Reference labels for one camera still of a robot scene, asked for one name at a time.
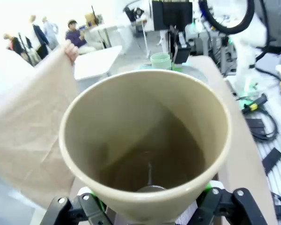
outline human hand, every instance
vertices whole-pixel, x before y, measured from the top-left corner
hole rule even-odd
[[[65,53],[73,64],[78,57],[78,48],[73,45],[70,40],[67,40],[65,45]]]

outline beige cup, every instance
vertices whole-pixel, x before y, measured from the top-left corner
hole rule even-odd
[[[197,79],[139,70],[105,79],[67,109],[59,144],[72,172],[130,221],[174,221],[228,154],[231,121]],[[166,190],[140,193],[145,186]]]

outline beige fabric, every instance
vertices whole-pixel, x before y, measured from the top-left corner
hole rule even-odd
[[[46,208],[53,197],[69,195],[73,184],[60,154],[58,130],[78,91],[61,47],[35,72],[0,95],[0,178]]]

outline plastic container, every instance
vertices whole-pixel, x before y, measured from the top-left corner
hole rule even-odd
[[[152,68],[154,69],[171,69],[172,64],[170,60],[170,55],[167,53],[156,53],[150,58],[152,63]]]

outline screw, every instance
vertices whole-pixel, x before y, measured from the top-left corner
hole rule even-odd
[[[82,197],[84,200],[88,200],[89,199],[89,196],[88,195],[85,195],[84,197]]]
[[[212,189],[212,193],[214,193],[215,195],[217,195],[219,193],[219,190],[217,189]]]
[[[65,198],[60,198],[60,199],[58,199],[58,203],[59,204],[62,204],[62,203],[64,203],[65,202]]]
[[[239,196],[243,196],[243,195],[244,195],[244,192],[241,191],[241,190],[239,190],[239,191],[237,191],[237,194],[238,194]]]

